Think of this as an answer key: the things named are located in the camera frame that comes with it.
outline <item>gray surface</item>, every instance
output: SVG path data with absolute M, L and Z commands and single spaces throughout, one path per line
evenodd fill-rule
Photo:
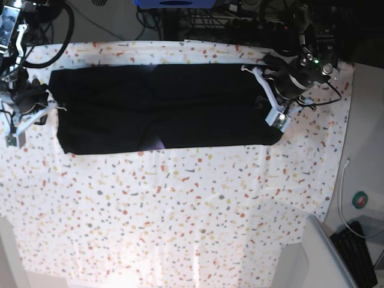
M 358 288 L 321 224 L 309 216 L 301 244 L 281 253 L 271 288 Z
M 0 217 L 0 286 L 30 288 L 11 223 Z
M 344 177 L 343 212 L 346 220 L 363 220 L 367 235 L 384 220 L 384 70 L 356 65 L 350 117 L 340 167 L 350 158 Z M 337 187 L 325 219 L 333 231 L 344 226 L 337 212 Z M 352 205 L 353 196 L 364 191 L 365 208 Z M 384 234 L 367 241 L 373 263 L 384 249 Z
M 271 288 L 302 288 L 309 262 L 301 244 L 284 247 L 278 259 Z
M 377 285 L 374 288 L 384 288 L 384 271 L 376 271 Z
M 71 0 L 88 18 L 117 34 L 125 40 L 135 40 L 142 31 L 142 25 L 136 19 L 136 6 L 132 0 L 109 0 L 104 7 L 94 6 L 91 0 Z M 71 42 L 108 42 L 120 41 L 102 29 L 89 23 L 74 11 L 75 29 Z M 65 12 L 54 21 L 54 43 L 62 43 L 67 33 L 68 16 Z M 146 29 L 141 40 L 158 40 L 156 31 Z
M 31 288 L 68 288 L 66 279 L 28 271 L 26 274 Z

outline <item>gray floor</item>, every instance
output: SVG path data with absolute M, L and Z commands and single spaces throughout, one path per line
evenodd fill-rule
M 125 40 L 135 40 L 142 31 L 142 25 L 136 19 L 137 8 L 132 0 L 108 0 L 106 6 L 94 6 L 91 0 L 70 1 L 85 16 L 117 34 Z M 107 42 L 119 41 L 116 37 L 89 23 L 78 12 L 74 12 L 76 24 L 72 41 L 78 42 Z M 62 43 L 68 27 L 68 16 L 65 13 L 54 21 L 54 43 Z M 141 40 L 158 40 L 156 31 L 146 29 Z

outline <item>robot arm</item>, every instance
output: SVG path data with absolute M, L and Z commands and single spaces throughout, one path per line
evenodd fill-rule
M 27 61 L 32 52 L 40 24 L 41 11 L 56 6 L 65 9 L 70 17 L 70 27 L 62 49 L 50 61 L 32 64 Z M 47 85 L 37 79 L 28 81 L 26 68 L 44 68 L 54 63 L 65 51 L 74 29 L 72 9 L 64 1 L 8 0 L 0 16 L 0 111 L 7 125 L 7 146 L 21 148 L 25 144 L 25 130 L 32 124 L 44 125 L 49 111 L 57 104 L 48 101 Z M 4 105 L 13 113 L 6 112 Z
M 271 104 L 271 111 L 266 122 L 285 132 L 291 117 L 305 107 L 313 110 L 317 106 L 340 101 L 341 94 L 330 84 L 337 80 L 338 55 L 336 50 L 335 28 L 333 21 L 322 20 L 323 11 L 307 4 L 298 5 L 293 12 L 297 30 L 297 45 L 292 51 L 275 50 L 283 57 L 292 57 L 289 62 L 279 57 L 266 55 L 264 65 L 243 67 L 242 69 L 255 75 L 263 87 Z M 314 103 L 311 98 L 302 94 L 315 85 L 327 84 L 338 95 L 338 98 L 322 103 Z

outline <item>folded black shirt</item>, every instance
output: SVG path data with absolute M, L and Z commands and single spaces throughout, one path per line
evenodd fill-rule
M 53 71 L 64 152 L 273 145 L 270 105 L 241 64 L 128 65 Z

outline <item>white cloth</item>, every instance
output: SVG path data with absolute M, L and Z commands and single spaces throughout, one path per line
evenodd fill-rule
M 29 60 L 46 61 L 59 47 L 36 47 Z M 254 64 L 265 53 L 195 41 L 80 43 L 29 75 L 48 83 L 54 69 L 98 64 Z M 57 112 L 27 131 L 23 149 L 1 141 L 0 216 L 14 226 L 24 267 L 90 282 L 122 277 L 129 288 L 270 286 L 281 249 L 301 241 L 308 213 L 325 218 L 352 76 L 344 65 L 333 81 L 342 101 L 305 109 L 272 147 L 65 155 Z M 311 97 L 337 95 L 321 87 Z

